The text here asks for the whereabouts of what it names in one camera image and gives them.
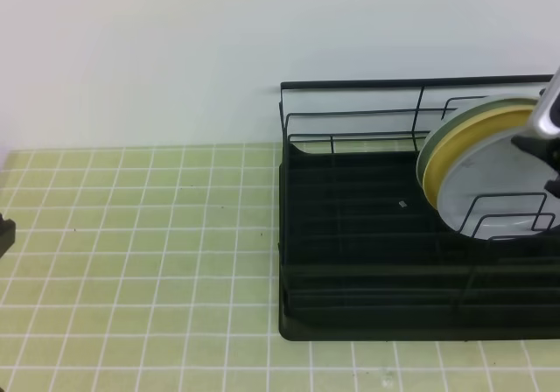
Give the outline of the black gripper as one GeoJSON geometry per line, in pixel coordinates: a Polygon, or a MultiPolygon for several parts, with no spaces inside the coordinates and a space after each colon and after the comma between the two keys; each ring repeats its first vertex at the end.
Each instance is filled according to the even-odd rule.
{"type": "Polygon", "coordinates": [[[544,140],[532,136],[515,135],[511,143],[518,150],[538,158],[559,173],[559,138],[544,140]]]}

